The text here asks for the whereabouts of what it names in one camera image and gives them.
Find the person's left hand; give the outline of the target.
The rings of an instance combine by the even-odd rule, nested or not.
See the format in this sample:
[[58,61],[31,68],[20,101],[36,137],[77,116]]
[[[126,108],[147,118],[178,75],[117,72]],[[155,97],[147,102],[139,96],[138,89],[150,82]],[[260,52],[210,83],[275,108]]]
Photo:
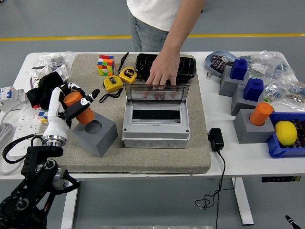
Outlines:
[[176,85],[176,77],[180,63],[180,50],[175,48],[162,48],[152,63],[150,75],[145,84],[162,88],[169,81]]

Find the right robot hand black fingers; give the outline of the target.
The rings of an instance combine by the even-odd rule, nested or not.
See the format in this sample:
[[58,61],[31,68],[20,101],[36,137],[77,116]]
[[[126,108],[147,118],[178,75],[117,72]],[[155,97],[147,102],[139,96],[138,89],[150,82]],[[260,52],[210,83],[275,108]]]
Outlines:
[[301,227],[295,223],[295,221],[289,217],[288,215],[285,215],[286,220],[288,221],[288,223],[292,226],[293,229],[301,229]]

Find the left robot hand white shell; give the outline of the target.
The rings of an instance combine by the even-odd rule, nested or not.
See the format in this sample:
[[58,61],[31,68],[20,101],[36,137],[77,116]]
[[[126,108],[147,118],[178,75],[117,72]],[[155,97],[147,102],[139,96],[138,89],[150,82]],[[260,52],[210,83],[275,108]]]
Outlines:
[[[72,96],[72,93],[78,93],[81,97],[75,96],[76,101],[70,105],[64,103],[66,96]],[[90,105],[100,93],[95,89],[88,95],[74,83],[66,83],[56,87],[52,94],[48,109],[48,127],[43,133],[42,139],[44,145],[65,145],[67,141],[67,132],[71,127],[71,120],[84,112],[90,111]]]

